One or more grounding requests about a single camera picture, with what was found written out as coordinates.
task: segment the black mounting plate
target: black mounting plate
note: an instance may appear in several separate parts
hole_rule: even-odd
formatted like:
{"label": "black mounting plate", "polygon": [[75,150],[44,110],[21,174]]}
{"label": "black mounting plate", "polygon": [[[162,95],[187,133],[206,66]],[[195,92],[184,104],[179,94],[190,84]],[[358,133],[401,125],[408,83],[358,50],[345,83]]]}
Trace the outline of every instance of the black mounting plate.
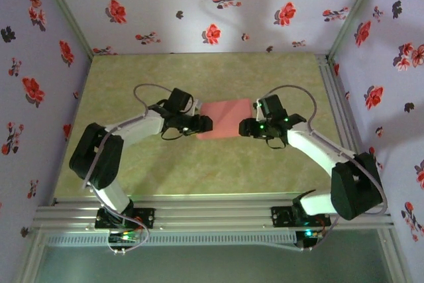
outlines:
{"label": "black mounting plate", "polygon": [[330,217],[325,215],[308,215],[302,220],[294,217],[292,207],[271,207],[271,219],[274,228],[281,227],[322,227],[323,225],[317,219],[324,222],[325,226],[331,225]]}
{"label": "black mounting plate", "polygon": [[[132,210],[132,218],[139,217],[142,222],[148,227],[148,229],[153,229],[154,223],[154,208],[134,208]],[[97,211],[97,217],[95,219],[95,229],[118,229],[116,225],[114,225],[109,220],[109,215],[105,211],[105,208],[100,208]],[[127,229],[136,229],[138,225],[136,223],[131,223],[130,227]]]}

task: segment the wire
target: wire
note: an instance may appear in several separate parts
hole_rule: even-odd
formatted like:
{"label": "wire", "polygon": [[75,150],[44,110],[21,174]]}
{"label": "wire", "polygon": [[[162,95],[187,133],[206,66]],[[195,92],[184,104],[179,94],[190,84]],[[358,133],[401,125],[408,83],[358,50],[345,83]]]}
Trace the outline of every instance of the wire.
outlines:
{"label": "wire", "polygon": [[180,139],[180,138],[182,138],[184,136],[183,134],[181,134],[181,135],[179,135],[177,137],[172,137],[171,139],[165,139],[164,138],[164,134],[165,134],[166,131],[164,131],[164,132],[162,132],[162,134],[160,134],[160,138],[163,139],[164,141],[176,141],[177,139]]}
{"label": "wire", "polygon": [[[380,195],[382,197],[383,207],[377,213],[366,212],[365,214],[368,214],[368,215],[383,215],[383,214],[385,214],[385,212],[387,211],[387,208],[388,208],[387,197],[386,197],[386,194],[384,193],[383,188],[377,182],[377,180],[375,179],[375,177],[373,177],[373,175],[371,175],[367,170],[365,170],[365,168],[362,167],[362,165],[359,164],[355,159],[351,158],[348,154],[344,153],[343,151],[341,151],[340,149],[338,149],[337,147],[335,147],[331,143],[327,142],[321,136],[319,136],[318,134],[316,134],[315,131],[312,129],[312,120],[315,118],[315,116],[317,114],[318,107],[317,107],[317,101],[315,100],[315,98],[313,97],[313,95],[307,89],[305,89],[305,88],[303,88],[301,86],[292,85],[292,84],[280,85],[280,86],[275,87],[271,91],[269,91],[267,94],[265,94],[262,97],[262,99],[265,98],[265,97],[267,97],[267,96],[269,96],[271,93],[274,93],[277,89],[282,89],[282,88],[285,88],[285,87],[292,87],[292,88],[295,88],[295,89],[299,89],[299,90],[305,92],[309,96],[309,98],[312,100],[312,103],[313,103],[313,112],[312,112],[312,115],[310,116],[310,118],[307,120],[307,128],[308,128],[309,134],[312,137],[320,140],[323,144],[326,144],[328,147],[330,147],[331,149],[333,149],[337,153],[340,153],[342,157],[344,157],[345,159],[347,159],[351,163],[353,163],[372,182],[372,184],[377,188],[378,192],[380,193]],[[309,250],[316,249],[317,247],[319,247],[320,245],[322,245],[323,242],[325,242],[325,240],[327,239],[329,233],[333,230],[334,226],[339,221],[339,217],[340,216],[337,216],[337,218],[334,220],[333,224],[329,227],[329,229],[328,229],[327,233],[325,234],[325,236],[316,245],[314,245],[313,247],[309,248]]]}

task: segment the glass panel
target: glass panel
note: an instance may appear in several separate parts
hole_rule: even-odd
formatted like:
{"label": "glass panel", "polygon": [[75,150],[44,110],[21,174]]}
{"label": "glass panel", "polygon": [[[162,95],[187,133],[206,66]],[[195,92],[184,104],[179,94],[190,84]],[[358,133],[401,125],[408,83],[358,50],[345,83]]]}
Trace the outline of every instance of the glass panel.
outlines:
{"label": "glass panel", "polygon": [[391,282],[376,231],[335,231],[313,252],[263,246],[47,248],[37,283]]}

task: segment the table surface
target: table surface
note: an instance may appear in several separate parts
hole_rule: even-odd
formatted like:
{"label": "table surface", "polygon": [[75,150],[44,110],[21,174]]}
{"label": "table surface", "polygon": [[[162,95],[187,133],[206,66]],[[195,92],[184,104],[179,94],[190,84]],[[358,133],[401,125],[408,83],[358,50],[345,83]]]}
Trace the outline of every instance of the table surface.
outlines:
{"label": "table surface", "polygon": [[[277,85],[300,85],[318,103],[313,126],[339,141],[313,54],[96,56],[81,95],[56,197],[89,195],[80,190],[81,180],[68,167],[70,156],[88,124],[110,125],[144,111],[133,97],[133,87],[140,83],[178,87],[203,102],[255,100]],[[138,94],[148,105],[168,97],[153,87],[140,88]],[[278,95],[289,114],[308,118],[312,113],[312,102],[303,92],[284,89]],[[162,141],[158,135],[124,150],[118,181],[129,195],[304,192],[330,184],[321,167],[290,146],[272,150],[264,141],[246,137]]]}

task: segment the pink towel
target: pink towel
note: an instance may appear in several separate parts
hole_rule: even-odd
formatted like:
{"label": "pink towel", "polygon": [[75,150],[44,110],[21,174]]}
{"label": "pink towel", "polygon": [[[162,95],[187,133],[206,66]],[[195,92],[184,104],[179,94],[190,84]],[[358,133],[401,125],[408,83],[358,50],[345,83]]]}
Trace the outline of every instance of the pink towel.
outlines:
{"label": "pink towel", "polygon": [[252,106],[249,99],[204,103],[200,108],[200,114],[212,119],[213,130],[197,134],[197,138],[224,139],[240,136],[239,123],[252,117]]}

